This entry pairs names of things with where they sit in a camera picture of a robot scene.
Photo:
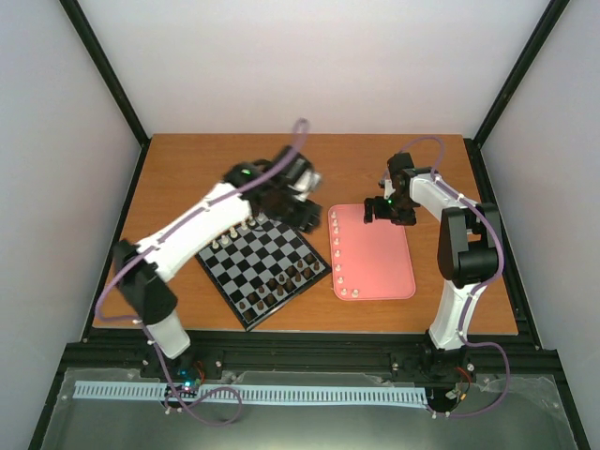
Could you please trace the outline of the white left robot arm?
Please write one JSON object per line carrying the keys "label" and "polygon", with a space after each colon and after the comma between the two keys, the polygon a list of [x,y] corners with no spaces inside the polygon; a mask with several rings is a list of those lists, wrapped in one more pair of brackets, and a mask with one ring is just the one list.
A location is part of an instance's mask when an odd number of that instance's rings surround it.
{"label": "white left robot arm", "polygon": [[313,164],[295,147],[274,160],[233,166],[182,216],[135,244],[123,239],[112,250],[116,271],[112,287],[135,312],[151,344],[162,352],[162,366],[174,377],[195,366],[190,338],[176,312],[169,282],[202,248],[234,226],[264,214],[310,233],[320,223],[321,207],[309,196],[322,181]]}

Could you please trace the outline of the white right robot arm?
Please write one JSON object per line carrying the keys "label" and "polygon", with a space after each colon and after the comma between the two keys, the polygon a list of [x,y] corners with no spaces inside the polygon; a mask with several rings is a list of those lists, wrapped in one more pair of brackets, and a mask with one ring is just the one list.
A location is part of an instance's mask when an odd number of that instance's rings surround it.
{"label": "white right robot arm", "polygon": [[439,221],[442,298],[417,364],[424,376],[439,380],[464,364],[474,309],[488,284],[503,272],[500,213],[495,204],[476,202],[449,187],[436,169],[415,167],[408,153],[388,159],[379,186],[382,196],[364,200],[366,224],[382,219],[413,226],[417,207]]}

